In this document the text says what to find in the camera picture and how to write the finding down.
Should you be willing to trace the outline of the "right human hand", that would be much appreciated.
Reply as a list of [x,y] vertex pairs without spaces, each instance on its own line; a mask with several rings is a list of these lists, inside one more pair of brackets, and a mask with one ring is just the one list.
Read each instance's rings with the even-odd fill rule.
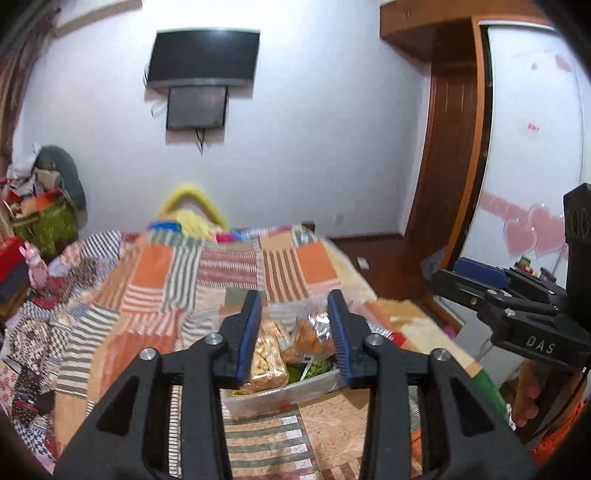
[[582,400],[586,385],[586,375],[579,369],[524,362],[511,413],[521,442],[533,448],[562,427]]

